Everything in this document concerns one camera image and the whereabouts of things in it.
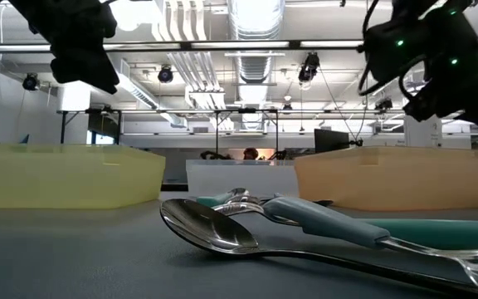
metal spoon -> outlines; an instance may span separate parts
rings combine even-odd
[[[207,206],[191,200],[170,199],[165,201],[160,208],[160,214],[165,224],[179,237],[209,252],[235,257],[305,258],[430,288],[439,292],[463,297],[478,297],[478,290],[471,284],[352,261],[341,257],[331,257],[315,252],[259,248],[257,241],[242,225]]]
[[[368,248],[389,248],[432,257],[443,257],[462,265],[478,286],[478,250],[439,250],[390,236],[390,232],[371,224],[321,207],[303,199],[278,198],[263,205],[263,213],[299,223],[304,233],[337,238]]]

